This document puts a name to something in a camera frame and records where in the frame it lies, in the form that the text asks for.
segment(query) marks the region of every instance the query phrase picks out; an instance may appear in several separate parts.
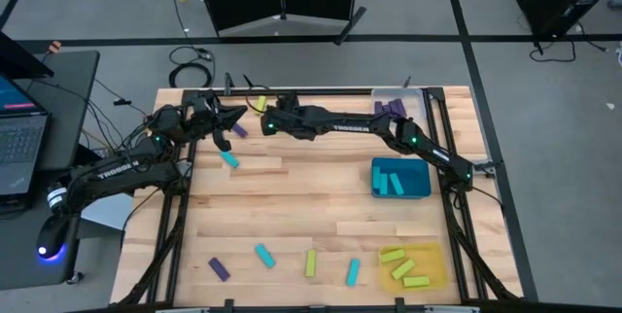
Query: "wooden table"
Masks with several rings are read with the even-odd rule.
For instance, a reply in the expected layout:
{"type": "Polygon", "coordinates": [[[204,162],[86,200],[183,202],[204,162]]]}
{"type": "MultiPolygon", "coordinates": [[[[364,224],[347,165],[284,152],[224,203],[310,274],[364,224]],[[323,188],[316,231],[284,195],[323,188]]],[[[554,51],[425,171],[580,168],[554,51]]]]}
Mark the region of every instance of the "wooden table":
{"type": "MultiPolygon", "coordinates": [[[[444,90],[458,152],[471,160],[486,158],[469,88],[444,90]]],[[[155,108],[177,105],[182,95],[181,89],[161,89],[155,108]]],[[[221,100],[225,105],[244,103],[243,97],[221,100]]],[[[300,96],[300,102],[351,113],[369,113],[372,107],[368,95],[300,96]]],[[[444,142],[437,108],[434,111],[444,142]]],[[[398,296],[407,304],[460,302],[432,167],[430,197],[378,199],[369,194],[370,162],[374,157],[399,157],[379,138],[337,132],[315,142],[284,133],[264,137],[259,116],[251,110],[240,123],[249,131],[247,138],[227,135],[239,168],[232,170],[223,162],[209,137],[197,146],[175,306],[223,306],[226,298],[234,298],[236,306],[394,304],[396,295],[384,292],[377,278],[378,249],[430,241],[442,246],[450,284],[443,290],[398,296]],[[272,253],[274,268],[267,269],[255,254],[258,243],[272,253]],[[309,249],[318,251],[317,273],[310,279],[304,276],[309,249]],[[230,272],[227,282],[209,267],[212,257],[230,272]],[[352,258],[361,260],[361,271],[358,285],[349,288],[345,279],[352,258]]],[[[476,176],[474,184],[496,194],[493,180],[476,176]]],[[[137,191],[134,204],[151,191],[137,191]]],[[[467,197],[482,258],[509,290],[522,294],[499,205],[477,191],[467,197]]],[[[156,195],[129,222],[111,301],[129,292],[153,258],[161,206],[162,197],[156,195]]],[[[475,297],[464,252],[463,261],[469,293],[475,297]]],[[[165,263],[160,299],[167,268],[165,263]]]]}

